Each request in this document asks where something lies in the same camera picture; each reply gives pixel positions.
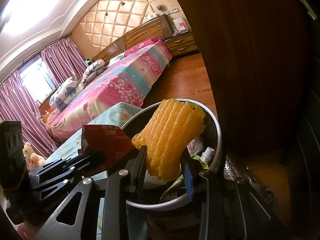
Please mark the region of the red snack bag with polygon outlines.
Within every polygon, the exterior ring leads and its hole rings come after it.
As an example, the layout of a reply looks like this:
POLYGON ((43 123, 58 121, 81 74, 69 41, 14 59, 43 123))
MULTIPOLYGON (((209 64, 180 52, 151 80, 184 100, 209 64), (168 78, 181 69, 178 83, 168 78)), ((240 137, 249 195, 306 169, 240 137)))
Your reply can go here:
POLYGON ((101 152, 105 157, 103 165, 99 166, 99 173, 107 171, 109 174, 124 168, 137 155, 131 138, 120 127, 84 125, 81 131, 81 154, 92 155, 96 152, 101 152))

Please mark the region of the red white wrapper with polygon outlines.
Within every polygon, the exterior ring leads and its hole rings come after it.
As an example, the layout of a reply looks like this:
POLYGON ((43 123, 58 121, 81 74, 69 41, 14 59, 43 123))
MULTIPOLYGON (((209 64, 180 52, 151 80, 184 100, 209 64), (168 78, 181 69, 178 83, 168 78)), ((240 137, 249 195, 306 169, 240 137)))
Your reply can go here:
POLYGON ((195 155, 199 155, 204 151, 203 139, 201 136, 196 137, 187 145, 188 152, 193 158, 195 155))

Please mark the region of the green drink pouch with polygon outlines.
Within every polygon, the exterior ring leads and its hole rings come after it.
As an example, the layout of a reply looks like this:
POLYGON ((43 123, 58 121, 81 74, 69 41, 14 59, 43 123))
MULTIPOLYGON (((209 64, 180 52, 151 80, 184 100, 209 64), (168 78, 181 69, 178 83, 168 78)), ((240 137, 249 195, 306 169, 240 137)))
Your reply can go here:
POLYGON ((212 160, 214 154, 215 150, 211 147, 207 147, 206 150, 201 154, 201 156, 196 154, 193 159, 198 160, 202 168, 207 170, 209 168, 208 164, 212 160))

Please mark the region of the cream teddy bear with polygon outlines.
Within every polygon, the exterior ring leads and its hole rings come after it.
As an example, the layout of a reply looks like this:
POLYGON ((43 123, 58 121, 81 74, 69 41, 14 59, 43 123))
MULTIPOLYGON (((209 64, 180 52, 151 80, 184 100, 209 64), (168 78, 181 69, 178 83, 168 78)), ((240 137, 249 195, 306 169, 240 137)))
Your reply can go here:
POLYGON ((23 155, 29 171, 32 171, 40 166, 46 165, 45 158, 34 152, 30 142, 26 142, 24 144, 23 155))

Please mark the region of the blue heart folded quilt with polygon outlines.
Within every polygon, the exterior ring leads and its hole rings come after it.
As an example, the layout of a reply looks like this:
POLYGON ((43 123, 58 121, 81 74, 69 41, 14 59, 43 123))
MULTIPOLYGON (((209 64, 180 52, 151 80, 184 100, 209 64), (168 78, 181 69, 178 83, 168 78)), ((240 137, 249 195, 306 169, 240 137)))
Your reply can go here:
POLYGON ((50 97, 50 107, 60 114, 83 89, 83 83, 74 76, 69 77, 50 97))

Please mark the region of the left pink curtain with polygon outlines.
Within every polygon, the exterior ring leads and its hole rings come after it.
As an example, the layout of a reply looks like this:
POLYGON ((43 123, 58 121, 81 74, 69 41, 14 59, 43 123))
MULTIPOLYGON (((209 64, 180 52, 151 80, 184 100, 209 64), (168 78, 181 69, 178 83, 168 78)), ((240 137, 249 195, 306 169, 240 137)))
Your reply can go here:
POLYGON ((1 84, 1 118, 20 121, 23 142, 29 142, 35 153, 48 158, 56 144, 40 122, 40 110, 25 88, 19 72, 13 72, 1 84))

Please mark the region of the pink curtain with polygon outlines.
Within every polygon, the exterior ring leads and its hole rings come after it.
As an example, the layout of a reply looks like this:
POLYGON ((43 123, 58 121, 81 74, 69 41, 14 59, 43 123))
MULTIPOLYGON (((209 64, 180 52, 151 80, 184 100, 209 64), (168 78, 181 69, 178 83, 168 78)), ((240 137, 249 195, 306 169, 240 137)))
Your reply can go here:
POLYGON ((48 158, 56 144, 40 122, 40 110, 25 88, 19 72, 13 72, 1 84, 1 118, 20 121, 23 142, 29 142, 35 153, 48 158))
POLYGON ((40 55, 56 87, 71 76, 80 79, 87 67, 83 55, 69 37, 42 49, 40 55))

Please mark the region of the pink floral bed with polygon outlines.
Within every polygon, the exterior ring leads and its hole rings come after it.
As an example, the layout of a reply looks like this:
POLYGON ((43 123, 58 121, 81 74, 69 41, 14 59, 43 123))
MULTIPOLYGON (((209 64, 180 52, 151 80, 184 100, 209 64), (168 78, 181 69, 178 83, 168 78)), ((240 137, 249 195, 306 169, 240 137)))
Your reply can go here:
POLYGON ((121 59, 91 81, 63 112, 53 111, 47 119, 47 132, 66 140, 119 102, 142 106, 171 59, 172 54, 162 40, 121 59))

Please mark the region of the grey white folded quilt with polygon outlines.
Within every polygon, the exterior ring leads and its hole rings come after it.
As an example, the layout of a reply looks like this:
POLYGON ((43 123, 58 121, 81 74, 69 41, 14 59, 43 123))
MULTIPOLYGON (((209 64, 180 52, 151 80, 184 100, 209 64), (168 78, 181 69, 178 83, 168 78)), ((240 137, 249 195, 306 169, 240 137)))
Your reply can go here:
POLYGON ((90 64, 84 71, 81 79, 81 83, 85 83, 88 76, 93 73, 94 71, 98 70, 99 68, 103 67, 105 65, 105 61, 102 59, 98 59, 97 61, 90 64))

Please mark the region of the right pink curtain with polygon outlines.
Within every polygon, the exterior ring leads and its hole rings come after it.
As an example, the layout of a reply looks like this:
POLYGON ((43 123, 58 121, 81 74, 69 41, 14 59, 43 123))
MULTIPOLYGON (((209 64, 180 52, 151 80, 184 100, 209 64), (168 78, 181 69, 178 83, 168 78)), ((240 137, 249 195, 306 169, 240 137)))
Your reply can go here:
POLYGON ((71 76, 80 79, 87 67, 83 55, 69 37, 42 49, 40 55, 56 87, 71 76))

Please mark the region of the pink pillow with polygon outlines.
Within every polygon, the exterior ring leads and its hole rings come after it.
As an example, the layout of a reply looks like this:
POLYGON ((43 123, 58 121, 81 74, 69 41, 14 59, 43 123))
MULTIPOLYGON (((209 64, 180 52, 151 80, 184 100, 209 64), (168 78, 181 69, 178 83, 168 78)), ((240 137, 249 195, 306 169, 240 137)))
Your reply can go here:
POLYGON ((132 46, 130 49, 128 49, 127 51, 125 51, 124 53, 124 57, 130 56, 131 54, 137 52, 138 50, 148 46, 148 45, 152 45, 155 44, 156 42, 160 41, 161 38, 160 37, 153 37, 150 38, 148 40, 145 40, 137 45, 132 46))

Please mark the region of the wooden nightstand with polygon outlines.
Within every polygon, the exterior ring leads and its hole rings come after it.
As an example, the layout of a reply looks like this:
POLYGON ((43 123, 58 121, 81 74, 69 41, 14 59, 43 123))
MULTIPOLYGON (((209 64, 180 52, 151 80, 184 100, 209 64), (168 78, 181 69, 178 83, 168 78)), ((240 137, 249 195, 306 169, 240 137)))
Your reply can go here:
POLYGON ((182 57, 190 53, 198 53, 199 49, 192 31, 188 31, 177 36, 164 40, 168 51, 172 57, 182 57))

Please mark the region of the wooden headboard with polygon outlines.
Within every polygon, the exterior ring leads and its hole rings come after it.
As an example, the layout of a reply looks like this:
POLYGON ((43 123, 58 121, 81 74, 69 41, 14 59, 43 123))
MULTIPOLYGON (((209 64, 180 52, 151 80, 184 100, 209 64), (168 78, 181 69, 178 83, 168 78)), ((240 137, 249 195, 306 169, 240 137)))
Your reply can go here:
POLYGON ((112 57, 123 53, 131 47, 148 40, 153 37, 159 37, 162 40, 171 37, 173 34, 170 26, 168 16, 162 15, 150 20, 142 25, 133 28, 120 38, 117 38, 114 42, 109 44, 105 49, 99 52, 92 58, 95 62, 99 59, 104 60, 105 63, 109 63, 112 57))

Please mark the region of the white bag on nightstand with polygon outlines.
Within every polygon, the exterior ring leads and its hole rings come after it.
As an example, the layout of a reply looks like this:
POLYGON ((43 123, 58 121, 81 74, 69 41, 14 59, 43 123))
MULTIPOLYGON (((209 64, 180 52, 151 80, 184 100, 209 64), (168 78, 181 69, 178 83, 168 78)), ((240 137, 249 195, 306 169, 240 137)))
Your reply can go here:
POLYGON ((174 26, 176 27, 176 30, 181 34, 185 33, 189 30, 184 18, 175 18, 173 19, 174 26))

